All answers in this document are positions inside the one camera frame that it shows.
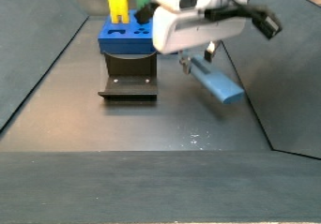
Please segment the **black metal bracket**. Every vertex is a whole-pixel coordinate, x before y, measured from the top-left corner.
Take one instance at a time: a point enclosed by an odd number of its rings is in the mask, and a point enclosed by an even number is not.
[[[108,80],[106,91],[98,95],[106,99],[148,99],[158,94],[157,53],[142,58],[122,58],[104,53]]]

